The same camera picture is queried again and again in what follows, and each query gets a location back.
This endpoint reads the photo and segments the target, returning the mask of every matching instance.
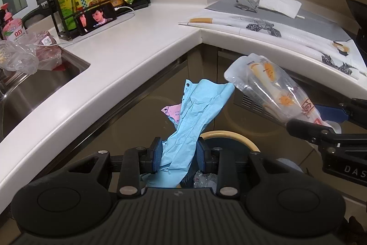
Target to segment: white countertop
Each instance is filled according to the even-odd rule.
[[[274,63],[350,98],[367,99],[359,80],[321,62],[258,40],[178,25],[206,7],[153,2],[135,17],[67,46],[90,67],[51,95],[0,143],[0,212],[14,194],[109,109],[200,43]]]

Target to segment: white cable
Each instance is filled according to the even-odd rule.
[[[133,16],[132,16],[131,18],[133,18],[133,17],[135,16],[135,10],[134,10],[133,8],[131,8],[131,7],[123,7],[123,8],[130,9],[130,10],[131,10],[131,12],[133,13]],[[121,22],[119,22],[119,23],[117,23],[117,24],[115,24],[115,25],[113,25],[113,26],[111,26],[111,27],[109,27],[109,28],[112,28],[112,27],[114,27],[114,26],[116,26],[116,25],[118,25],[118,24],[120,24],[120,23],[123,23],[123,22],[125,22],[125,21],[127,21],[127,20],[130,20],[131,18],[126,19],[126,20],[124,20],[124,21],[121,21]],[[74,41],[69,41],[69,42],[62,42],[62,43],[56,43],[56,44],[50,44],[50,45],[43,45],[43,44],[26,44],[26,46],[47,46],[47,47],[48,47],[48,46],[58,46],[58,45],[62,45],[62,44],[79,43],[79,42],[81,42],[81,41],[85,40],[86,38],[89,38],[89,37],[91,37],[91,36],[94,36],[95,34],[89,35],[89,36],[85,37],[84,39],[82,39],[82,40],[80,40],[80,41],[76,41],[76,42],[74,42]]]

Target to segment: kitchen sink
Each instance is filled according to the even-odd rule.
[[[64,49],[61,57],[60,71],[38,70],[33,75],[18,72],[2,78],[0,141],[38,105],[89,67],[87,62]]]

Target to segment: ridged black panel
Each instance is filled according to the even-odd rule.
[[[84,234],[65,239],[21,235],[14,245],[341,245],[334,236],[288,239],[254,224],[235,200],[210,189],[148,188],[121,200],[110,217]]]

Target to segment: white label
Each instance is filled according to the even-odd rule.
[[[49,36],[45,37],[45,39],[42,40],[42,44],[45,46],[49,46],[52,44],[52,41]]]
[[[20,25],[17,28],[14,28],[14,30],[12,30],[12,34],[7,36],[6,39],[8,41],[16,42],[24,35],[25,35],[25,29],[22,25]]]

